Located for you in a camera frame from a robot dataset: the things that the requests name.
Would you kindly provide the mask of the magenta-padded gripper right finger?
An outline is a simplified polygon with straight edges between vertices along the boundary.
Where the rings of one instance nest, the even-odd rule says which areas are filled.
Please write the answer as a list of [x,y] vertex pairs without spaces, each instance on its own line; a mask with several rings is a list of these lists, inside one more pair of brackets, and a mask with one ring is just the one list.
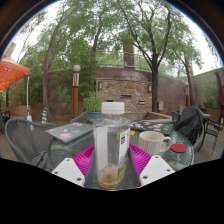
[[135,187],[143,187],[174,173],[161,156],[150,156],[133,144],[129,146],[129,161]]

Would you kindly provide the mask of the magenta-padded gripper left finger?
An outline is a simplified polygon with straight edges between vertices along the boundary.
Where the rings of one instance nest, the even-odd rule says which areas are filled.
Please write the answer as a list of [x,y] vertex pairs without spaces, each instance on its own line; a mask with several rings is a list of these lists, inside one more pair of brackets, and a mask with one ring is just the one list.
[[94,174],[94,147],[90,147],[74,158],[65,158],[52,174],[78,186],[90,188]]

